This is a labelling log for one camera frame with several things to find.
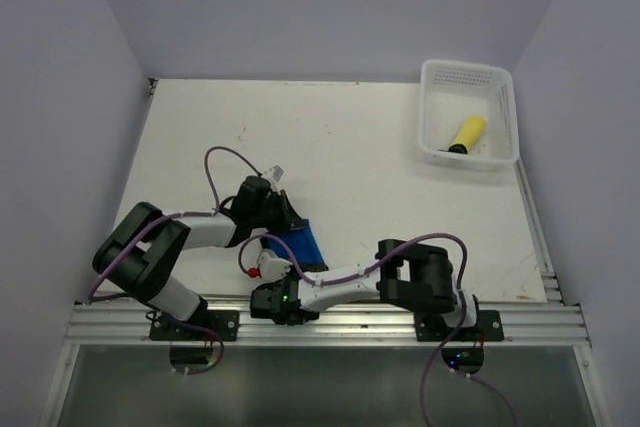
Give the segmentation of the blue towel dark trim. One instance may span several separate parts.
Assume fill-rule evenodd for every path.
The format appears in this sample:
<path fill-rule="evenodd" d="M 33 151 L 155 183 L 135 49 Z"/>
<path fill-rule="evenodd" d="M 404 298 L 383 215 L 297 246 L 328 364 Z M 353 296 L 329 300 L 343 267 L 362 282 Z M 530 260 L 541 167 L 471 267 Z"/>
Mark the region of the blue towel dark trim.
<path fill-rule="evenodd" d="M 304 272 L 326 271 L 324 258 L 312 233 L 308 219 L 297 219 L 276 226 L 267 233 L 279 238 L 294 254 Z M 273 254 L 276 259 L 289 260 L 284 247 L 274 238 L 263 237 L 261 246 Z"/>

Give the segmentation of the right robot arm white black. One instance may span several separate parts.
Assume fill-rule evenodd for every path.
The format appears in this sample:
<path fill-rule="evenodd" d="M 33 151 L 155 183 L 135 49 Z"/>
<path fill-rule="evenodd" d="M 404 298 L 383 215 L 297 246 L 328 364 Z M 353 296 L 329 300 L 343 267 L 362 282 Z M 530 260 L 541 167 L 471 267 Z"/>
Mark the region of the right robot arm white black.
<path fill-rule="evenodd" d="M 249 310 L 254 319 L 277 325 L 315 321 L 336 305 L 378 299 L 434 323 L 457 339 L 468 339 L 481 327 L 474 296 L 466 293 L 444 248 L 425 240 L 386 239 L 378 243 L 374 264 L 335 270 L 304 271 L 296 263 L 279 280 L 253 290 Z"/>

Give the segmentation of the yellow towel black trim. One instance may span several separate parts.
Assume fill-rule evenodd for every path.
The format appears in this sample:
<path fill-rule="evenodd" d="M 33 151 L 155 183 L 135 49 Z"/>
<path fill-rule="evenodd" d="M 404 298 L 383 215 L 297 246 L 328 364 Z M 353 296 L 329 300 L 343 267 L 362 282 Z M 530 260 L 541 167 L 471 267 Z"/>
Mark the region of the yellow towel black trim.
<path fill-rule="evenodd" d="M 453 141 L 446 149 L 447 153 L 468 155 L 471 148 L 481 138 L 486 129 L 486 119 L 480 115 L 467 117 L 461 124 Z"/>

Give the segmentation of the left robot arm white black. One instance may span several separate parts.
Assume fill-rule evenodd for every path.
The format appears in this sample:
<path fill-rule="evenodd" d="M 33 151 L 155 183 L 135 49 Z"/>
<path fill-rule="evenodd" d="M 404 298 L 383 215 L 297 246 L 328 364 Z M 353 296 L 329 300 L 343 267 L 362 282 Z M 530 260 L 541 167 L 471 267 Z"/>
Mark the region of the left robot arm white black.
<path fill-rule="evenodd" d="M 307 227 L 287 194 L 262 176 L 249 176 L 236 195 L 212 211 L 168 214 L 149 202 L 136 204 L 98 248 L 92 267 L 125 296 L 173 317 L 185 339 L 201 337 L 208 326 L 206 302 L 172 276 L 184 250 L 236 247 L 257 230 L 269 234 Z"/>

